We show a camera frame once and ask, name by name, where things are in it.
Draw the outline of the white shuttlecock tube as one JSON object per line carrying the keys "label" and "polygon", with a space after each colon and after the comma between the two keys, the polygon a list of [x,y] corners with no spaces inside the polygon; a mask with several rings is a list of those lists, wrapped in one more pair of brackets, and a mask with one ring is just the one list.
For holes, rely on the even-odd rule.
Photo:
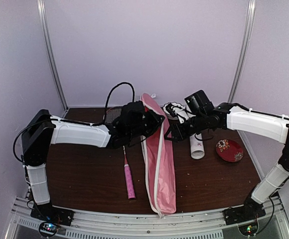
{"label": "white shuttlecock tube", "polygon": [[190,137],[191,157],[195,160],[202,159],[205,156],[202,134],[194,134]]}

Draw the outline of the pink racket bag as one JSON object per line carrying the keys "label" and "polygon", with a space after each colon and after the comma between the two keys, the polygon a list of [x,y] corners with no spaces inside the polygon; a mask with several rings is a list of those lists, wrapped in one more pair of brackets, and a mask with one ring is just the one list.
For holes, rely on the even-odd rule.
{"label": "pink racket bag", "polygon": [[160,218],[177,210],[173,143],[164,139],[169,126],[165,118],[157,131],[141,143],[149,203]]}

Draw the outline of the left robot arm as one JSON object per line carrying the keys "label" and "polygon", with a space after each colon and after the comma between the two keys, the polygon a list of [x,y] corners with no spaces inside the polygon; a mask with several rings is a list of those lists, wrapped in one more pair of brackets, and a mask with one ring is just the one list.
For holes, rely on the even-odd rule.
{"label": "left robot arm", "polygon": [[37,212],[52,221],[57,211],[50,203],[46,162],[52,144],[80,144],[117,149],[130,146],[134,138],[152,136],[165,117],[143,105],[141,101],[105,113],[98,123],[63,119],[40,110],[21,133],[22,160],[29,177]]}

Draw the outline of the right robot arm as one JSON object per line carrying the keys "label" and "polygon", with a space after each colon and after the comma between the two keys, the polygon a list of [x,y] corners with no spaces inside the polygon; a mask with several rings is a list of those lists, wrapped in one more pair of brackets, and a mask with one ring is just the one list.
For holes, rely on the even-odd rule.
{"label": "right robot arm", "polygon": [[203,130],[228,129],[244,131],[275,140],[284,145],[282,155],[265,178],[252,190],[240,209],[240,216],[250,220],[259,205],[289,180],[289,116],[254,111],[239,103],[214,106],[203,90],[185,98],[186,106],[167,103],[163,111],[179,123],[169,126],[164,137],[180,142]]}

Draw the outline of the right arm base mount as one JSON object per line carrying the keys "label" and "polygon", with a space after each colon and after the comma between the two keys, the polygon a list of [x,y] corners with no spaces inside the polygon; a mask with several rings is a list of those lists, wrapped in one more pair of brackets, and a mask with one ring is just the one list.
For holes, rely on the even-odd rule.
{"label": "right arm base mount", "polygon": [[254,237],[259,232],[258,219],[265,215],[263,205],[256,202],[244,202],[242,206],[223,211],[226,225],[237,225],[239,233],[245,237]]}

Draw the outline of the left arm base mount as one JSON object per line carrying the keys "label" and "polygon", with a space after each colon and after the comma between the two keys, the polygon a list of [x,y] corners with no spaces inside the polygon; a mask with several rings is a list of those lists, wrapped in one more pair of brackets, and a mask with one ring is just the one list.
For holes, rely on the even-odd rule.
{"label": "left arm base mount", "polygon": [[38,232],[44,238],[55,236],[62,226],[70,226],[74,212],[68,209],[61,209],[52,206],[50,203],[44,205],[34,204],[30,216],[41,220]]}

